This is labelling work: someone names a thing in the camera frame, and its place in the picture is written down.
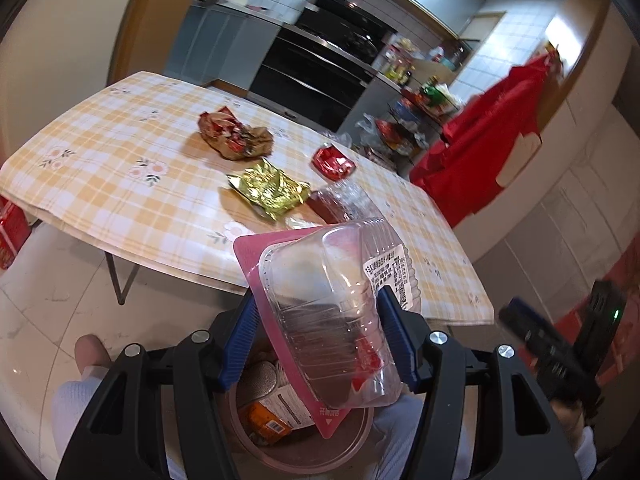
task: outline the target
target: person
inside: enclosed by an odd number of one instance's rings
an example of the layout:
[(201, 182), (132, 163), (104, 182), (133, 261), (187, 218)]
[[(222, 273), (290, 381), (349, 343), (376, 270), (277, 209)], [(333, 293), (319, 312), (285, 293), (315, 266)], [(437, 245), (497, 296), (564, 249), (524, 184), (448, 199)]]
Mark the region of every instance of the person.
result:
[[(95, 335), (83, 335), (74, 349), (76, 364), (81, 374), (79, 381), (62, 384), (52, 399), (51, 425), (56, 450), (60, 457), (100, 382), (111, 366), (111, 358)], [(415, 431), (420, 421), (423, 401), (412, 394), (402, 394), (391, 406), (378, 408), (373, 428), (382, 435), (376, 444), (378, 462), (367, 473), (370, 480), (396, 480), (400, 478), (409, 455)], [(584, 425), (582, 407), (566, 406), (551, 401), (564, 432), (572, 445), (583, 479), (589, 477), (596, 465), (593, 431)], [(472, 444), (465, 427), (462, 427), (456, 465), (452, 480), (468, 478), (472, 462)], [(167, 457), (171, 478), (187, 480), (183, 469)]]

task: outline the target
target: metal screw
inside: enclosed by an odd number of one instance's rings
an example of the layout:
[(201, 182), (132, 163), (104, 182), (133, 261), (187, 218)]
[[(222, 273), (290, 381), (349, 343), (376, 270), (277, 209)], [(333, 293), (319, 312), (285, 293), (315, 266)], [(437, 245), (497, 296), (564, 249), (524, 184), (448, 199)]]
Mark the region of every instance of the metal screw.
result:
[(498, 354), (506, 359), (509, 359), (510, 357), (514, 356), (515, 352), (509, 345), (500, 345), (498, 346)]
[(191, 334), (191, 340), (194, 343), (206, 343), (209, 340), (209, 332), (206, 330), (196, 330)]
[(444, 332), (431, 332), (429, 334), (429, 339), (432, 343), (436, 343), (436, 345), (444, 345), (449, 337), (447, 337), (447, 334)]
[(127, 357), (135, 357), (140, 353), (141, 350), (142, 348), (140, 348), (140, 345), (138, 343), (133, 343), (128, 345), (124, 349), (124, 355), (126, 355)]

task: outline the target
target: gold foil wrapper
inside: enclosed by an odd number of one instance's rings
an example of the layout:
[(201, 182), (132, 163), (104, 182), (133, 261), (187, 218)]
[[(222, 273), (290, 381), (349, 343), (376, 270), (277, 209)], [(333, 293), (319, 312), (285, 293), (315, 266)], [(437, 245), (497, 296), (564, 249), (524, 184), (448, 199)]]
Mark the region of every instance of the gold foil wrapper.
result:
[(227, 177), (233, 189), (274, 220), (304, 203), (311, 194), (308, 183), (296, 182), (264, 158), (241, 174)]

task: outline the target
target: table leg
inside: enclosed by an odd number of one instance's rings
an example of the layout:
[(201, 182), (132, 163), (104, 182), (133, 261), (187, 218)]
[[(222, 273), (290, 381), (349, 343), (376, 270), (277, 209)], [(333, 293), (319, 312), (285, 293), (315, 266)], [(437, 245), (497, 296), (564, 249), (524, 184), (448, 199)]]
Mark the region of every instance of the table leg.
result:
[(140, 266), (138, 264), (133, 265), (131, 274), (127, 278), (127, 283), (125, 283), (124, 288), (121, 289), (120, 282), (118, 280), (118, 273), (116, 272), (116, 264), (113, 261), (113, 255), (107, 251), (104, 251), (104, 255), (107, 258), (107, 266), (109, 267), (109, 274), (111, 275), (111, 283), (113, 283), (113, 290), (116, 293), (116, 299), (118, 300), (118, 304), (124, 305), (129, 289), (131, 288), (133, 280), (136, 278), (136, 274), (138, 273)]

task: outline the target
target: table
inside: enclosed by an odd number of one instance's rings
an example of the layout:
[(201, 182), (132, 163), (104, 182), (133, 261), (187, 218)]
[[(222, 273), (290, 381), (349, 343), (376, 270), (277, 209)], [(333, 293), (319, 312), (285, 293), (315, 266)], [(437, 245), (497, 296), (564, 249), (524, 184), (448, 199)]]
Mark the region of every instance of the table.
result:
[[(225, 160), (200, 137), (204, 111), (229, 106), (274, 134), (269, 161), (312, 188), (328, 182), (310, 160), (326, 138), (248, 101), (139, 72), (71, 108), (32, 137), (0, 170), (0, 193), (25, 211), (107, 253), (172, 276), (244, 293), (235, 238), (285, 228), (258, 217), (226, 174), (253, 162)], [(418, 187), (347, 150), (353, 174), (411, 256), (422, 314), (450, 324), (485, 324), (494, 310), (442, 215)], [(290, 214), (322, 223), (302, 205)]]

